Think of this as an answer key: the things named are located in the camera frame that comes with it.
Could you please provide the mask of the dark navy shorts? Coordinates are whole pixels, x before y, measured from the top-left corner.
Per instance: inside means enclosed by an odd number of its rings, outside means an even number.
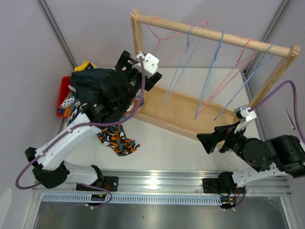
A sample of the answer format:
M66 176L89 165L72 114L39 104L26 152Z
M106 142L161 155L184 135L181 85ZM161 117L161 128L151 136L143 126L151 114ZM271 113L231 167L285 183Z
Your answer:
M70 82L75 89L73 96L81 104L106 103L116 105L118 87L124 82L122 71L104 68L90 68L71 73Z

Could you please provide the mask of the yellow shorts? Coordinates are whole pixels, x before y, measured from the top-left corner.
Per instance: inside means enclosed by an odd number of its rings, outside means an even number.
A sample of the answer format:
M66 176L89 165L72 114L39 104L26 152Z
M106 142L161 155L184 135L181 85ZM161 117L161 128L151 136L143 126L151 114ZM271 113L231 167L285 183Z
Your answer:
M79 72L79 71L83 71L86 69L96 69L96 68L97 68L97 66L95 64L88 62L88 61L84 61L83 64L75 67L74 71Z

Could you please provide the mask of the black orange camouflage shorts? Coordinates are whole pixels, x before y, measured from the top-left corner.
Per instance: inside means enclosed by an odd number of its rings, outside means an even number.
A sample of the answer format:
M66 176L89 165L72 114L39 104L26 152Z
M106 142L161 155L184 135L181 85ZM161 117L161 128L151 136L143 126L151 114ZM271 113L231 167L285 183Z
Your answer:
M103 128L98 139L104 146L110 147L117 156L127 156L136 151L140 144L136 140L127 138L121 124Z

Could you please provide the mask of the teal cartoon print shorts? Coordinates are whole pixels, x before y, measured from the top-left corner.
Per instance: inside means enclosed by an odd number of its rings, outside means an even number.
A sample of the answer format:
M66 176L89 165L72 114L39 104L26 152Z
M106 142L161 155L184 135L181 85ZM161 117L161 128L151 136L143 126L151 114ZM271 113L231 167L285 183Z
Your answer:
M125 119L134 111L139 101L139 98L140 92L138 92L133 98L132 103L130 104L129 108L126 110L120 120ZM84 105L82 105L79 100L72 95L72 92L70 92L65 98L65 100L58 107L57 111L60 115L63 116L64 120L66 121L65 124L69 126L77 117L78 113L82 111L83 106Z

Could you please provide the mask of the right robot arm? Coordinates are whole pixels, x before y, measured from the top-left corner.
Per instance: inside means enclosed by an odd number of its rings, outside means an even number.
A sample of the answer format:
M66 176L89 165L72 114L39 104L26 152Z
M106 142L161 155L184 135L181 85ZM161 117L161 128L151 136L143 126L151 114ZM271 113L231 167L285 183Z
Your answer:
M217 193L221 196L240 191L252 181L267 177L290 175L293 178L305 175L305 146L296 136L281 135L266 141L248 138L244 135L245 128L240 123L217 126L213 133L197 134L206 153L211 154L218 143L223 146L219 153L234 152L247 165L248 170L225 171L216 179L203 179L205 193Z

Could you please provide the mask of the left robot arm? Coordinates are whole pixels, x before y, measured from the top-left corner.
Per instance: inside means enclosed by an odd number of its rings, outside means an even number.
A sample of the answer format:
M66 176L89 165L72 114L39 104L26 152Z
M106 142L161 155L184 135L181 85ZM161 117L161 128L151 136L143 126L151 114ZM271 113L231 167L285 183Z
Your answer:
M159 59L151 53L136 58L124 51L114 68L97 68L90 62L70 76L70 94L59 107L67 128L39 148L25 151L38 185L55 188L75 183L78 190L104 188L104 175L96 165L80 166L66 161L83 141L97 137L120 156L138 145L125 137L122 124L132 118L143 103L143 94L162 78Z

